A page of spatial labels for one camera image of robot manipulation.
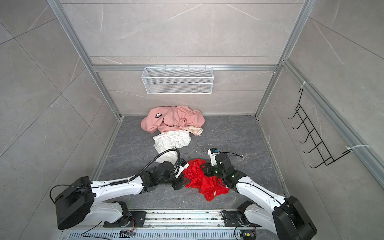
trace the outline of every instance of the cable tie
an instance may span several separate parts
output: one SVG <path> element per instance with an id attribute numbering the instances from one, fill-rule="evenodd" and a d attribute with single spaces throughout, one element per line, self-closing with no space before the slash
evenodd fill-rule
<path id="1" fill-rule="evenodd" d="M 310 82 L 304 81 L 300 88 L 303 88 L 304 84 L 306 84 L 306 83 L 310 83 Z"/>
<path id="2" fill-rule="evenodd" d="M 355 148 L 355 147 L 371 147 L 371 146 L 370 145 L 366 145 L 366 144 L 359 144 L 359 145 L 356 145 L 356 146 L 353 146 L 353 147 L 347 147 L 346 146 L 346 148 L 348 150 L 351 150 L 352 152 L 353 152 L 352 148 Z"/>

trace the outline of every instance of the marble wall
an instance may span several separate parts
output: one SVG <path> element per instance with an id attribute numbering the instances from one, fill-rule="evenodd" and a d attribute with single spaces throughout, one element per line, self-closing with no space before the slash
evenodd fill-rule
<path id="1" fill-rule="evenodd" d="M 61 0 L 93 64 L 277 64 L 302 0 Z M 264 72 L 215 72 L 210 95 L 148 95 L 141 73 L 101 72 L 121 114 L 190 105 L 254 114 Z"/>
<path id="2" fill-rule="evenodd" d="M 384 159 L 384 2 L 317 1 L 290 56 Z"/>
<path id="3" fill-rule="evenodd" d="M 64 0 L 62 5 L 94 63 L 276 64 L 302 1 Z"/>
<path id="4" fill-rule="evenodd" d="M 216 71 L 212 94 L 147 94 L 140 71 L 102 71 L 105 86 L 123 115 L 147 115 L 158 106 L 184 106 L 203 114 L 253 115 L 271 71 Z"/>
<path id="5" fill-rule="evenodd" d="M 318 0 L 290 60 L 384 159 L 383 1 Z M 384 191 L 354 153 L 329 166 L 295 113 L 300 84 L 283 71 L 260 121 L 288 191 L 297 195 L 318 228 L 316 239 L 382 239 Z M 304 110 L 339 157 L 347 144 L 304 93 Z M 320 148 L 328 157 L 324 147 Z M 308 192 L 315 199 L 309 199 Z"/>
<path id="6" fill-rule="evenodd" d="M 57 239 L 48 191 L 92 174 L 115 116 L 45 0 L 2 1 L 0 72 L 0 239 Z"/>
<path id="7" fill-rule="evenodd" d="M 297 80 L 283 70 L 260 117 L 289 194 L 301 201 L 317 227 L 314 239 L 382 239 L 384 209 L 377 206 L 384 191 L 360 159 L 349 153 L 328 166 L 310 167 L 320 164 L 322 159 L 316 150 L 304 153 L 314 144 L 310 138 L 300 143 L 308 132 L 303 125 L 293 129 L 301 123 L 297 115 L 288 119 L 295 113 L 299 89 Z M 305 92 L 300 103 L 332 156 L 341 156 L 347 143 Z M 318 143 L 318 135 L 311 135 Z M 319 148 L 327 158 L 326 149 Z"/>

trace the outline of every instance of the white wire basket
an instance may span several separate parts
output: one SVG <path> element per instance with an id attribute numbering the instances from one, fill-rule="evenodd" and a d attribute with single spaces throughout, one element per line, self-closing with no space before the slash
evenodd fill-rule
<path id="1" fill-rule="evenodd" d="M 148 94 L 209 94 L 214 72 L 205 66 L 146 67 L 141 79 Z"/>

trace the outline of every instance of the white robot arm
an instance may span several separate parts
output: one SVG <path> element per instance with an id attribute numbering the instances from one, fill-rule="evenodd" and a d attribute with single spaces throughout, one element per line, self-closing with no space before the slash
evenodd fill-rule
<path id="1" fill-rule="evenodd" d="M 176 151 L 176 166 L 164 162 L 156 168 L 145 171 L 162 154 Z M 241 225 L 260 225 L 284 240 L 309 240 L 317 233 L 316 227 L 306 214 L 300 202 L 277 195 L 254 182 L 246 174 L 235 170 L 228 155 L 216 148 L 208 151 L 211 162 L 201 165 L 207 177 L 217 176 L 227 188 L 248 197 L 253 202 L 243 203 L 237 210 Z M 169 149 L 155 157 L 135 176 L 109 180 L 90 181 L 81 177 L 59 194 L 55 201 L 59 229 L 67 229 L 82 221 L 106 221 L 112 227 L 123 227 L 129 223 L 130 213 L 124 202 L 104 201 L 124 195 L 136 195 L 152 191 L 157 185 L 171 183 L 175 190 L 189 183 L 182 173 L 188 163 L 180 159 L 177 149 Z"/>

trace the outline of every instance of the pink jacket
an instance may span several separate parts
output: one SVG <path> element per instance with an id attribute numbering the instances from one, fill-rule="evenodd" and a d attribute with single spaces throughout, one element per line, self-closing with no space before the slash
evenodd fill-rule
<path id="1" fill-rule="evenodd" d="M 200 135 L 205 123 L 203 114 L 199 110 L 191 110 L 188 106 L 152 108 L 141 121 L 141 128 L 147 132 L 155 133 L 172 130 L 188 130 Z"/>

